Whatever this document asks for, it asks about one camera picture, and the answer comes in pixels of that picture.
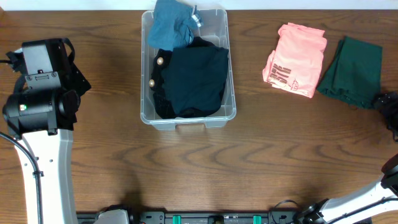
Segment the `dark green cloth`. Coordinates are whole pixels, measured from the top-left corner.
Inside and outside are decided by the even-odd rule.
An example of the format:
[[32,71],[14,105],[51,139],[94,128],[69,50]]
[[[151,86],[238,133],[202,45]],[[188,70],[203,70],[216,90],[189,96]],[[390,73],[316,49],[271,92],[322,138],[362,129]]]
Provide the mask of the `dark green cloth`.
[[381,92],[382,47],[351,37],[338,42],[335,56],[317,90],[362,109],[373,109]]

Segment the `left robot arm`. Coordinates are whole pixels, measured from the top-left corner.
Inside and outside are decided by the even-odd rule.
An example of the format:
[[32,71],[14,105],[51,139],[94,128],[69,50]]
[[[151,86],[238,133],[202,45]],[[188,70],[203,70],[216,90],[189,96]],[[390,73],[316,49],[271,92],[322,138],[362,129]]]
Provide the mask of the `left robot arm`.
[[73,125],[90,83],[74,63],[68,38],[24,42],[8,52],[21,76],[3,106],[21,162],[28,223],[77,223],[71,157]]

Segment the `clear plastic storage bin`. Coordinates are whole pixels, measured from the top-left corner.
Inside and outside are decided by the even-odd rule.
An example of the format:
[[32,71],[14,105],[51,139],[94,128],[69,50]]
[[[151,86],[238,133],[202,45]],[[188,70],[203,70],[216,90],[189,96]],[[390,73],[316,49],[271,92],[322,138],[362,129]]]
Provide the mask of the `clear plastic storage bin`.
[[227,12],[198,15],[204,24],[192,30],[193,43],[173,52],[148,42],[157,17],[142,15],[140,116],[159,131],[184,124],[222,128],[236,116]]

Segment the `dark navy garment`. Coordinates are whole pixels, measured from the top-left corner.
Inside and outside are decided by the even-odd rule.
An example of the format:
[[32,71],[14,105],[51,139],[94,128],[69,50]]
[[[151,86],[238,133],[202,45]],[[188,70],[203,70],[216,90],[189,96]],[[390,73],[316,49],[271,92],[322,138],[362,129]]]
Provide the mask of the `dark navy garment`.
[[202,117],[221,108],[229,72],[229,50],[210,47],[174,49],[162,71],[165,97],[176,116]]

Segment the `blue garment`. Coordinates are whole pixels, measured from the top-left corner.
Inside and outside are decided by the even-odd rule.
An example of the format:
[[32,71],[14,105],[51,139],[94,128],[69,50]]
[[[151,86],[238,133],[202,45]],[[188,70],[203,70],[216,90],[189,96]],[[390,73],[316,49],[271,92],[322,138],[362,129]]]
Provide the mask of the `blue garment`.
[[203,25],[197,6],[176,0],[158,0],[154,9],[154,23],[149,31],[151,47],[173,51],[193,42],[193,32]]

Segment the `pink printed shirt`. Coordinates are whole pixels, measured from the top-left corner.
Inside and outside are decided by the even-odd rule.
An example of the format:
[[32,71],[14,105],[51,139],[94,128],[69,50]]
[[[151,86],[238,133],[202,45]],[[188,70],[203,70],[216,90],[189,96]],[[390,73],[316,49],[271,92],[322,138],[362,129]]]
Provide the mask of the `pink printed shirt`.
[[274,88],[312,98],[327,45],[324,33],[291,22],[282,25],[277,46],[262,70],[263,80]]

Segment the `black knit cardigan gold buttons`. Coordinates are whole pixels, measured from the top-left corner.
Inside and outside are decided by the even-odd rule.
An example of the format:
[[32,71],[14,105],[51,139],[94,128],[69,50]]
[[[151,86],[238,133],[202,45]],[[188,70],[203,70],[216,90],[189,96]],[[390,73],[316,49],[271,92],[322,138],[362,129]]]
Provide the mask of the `black knit cardigan gold buttons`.
[[[193,42],[186,47],[190,48],[190,47],[210,47],[210,46],[216,46],[216,45],[213,44],[212,42],[202,39],[201,37],[195,37],[193,39]],[[164,79],[162,77],[162,71],[168,67],[172,54],[173,51],[160,49],[157,55],[155,56],[153,62],[154,67],[150,75],[149,86],[153,91],[155,112],[162,119],[197,118],[199,116],[197,117],[176,116],[173,111],[171,102],[168,101],[165,97],[165,91],[162,88],[162,85],[164,83]]]

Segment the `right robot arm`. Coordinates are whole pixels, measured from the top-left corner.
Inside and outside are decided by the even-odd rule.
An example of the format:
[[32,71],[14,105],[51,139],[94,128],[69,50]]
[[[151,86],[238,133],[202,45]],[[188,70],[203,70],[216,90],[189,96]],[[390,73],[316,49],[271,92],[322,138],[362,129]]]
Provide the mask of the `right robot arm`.
[[352,224],[397,210],[397,156],[390,158],[375,182],[344,197],[325,199],[298,213],[294,223]]

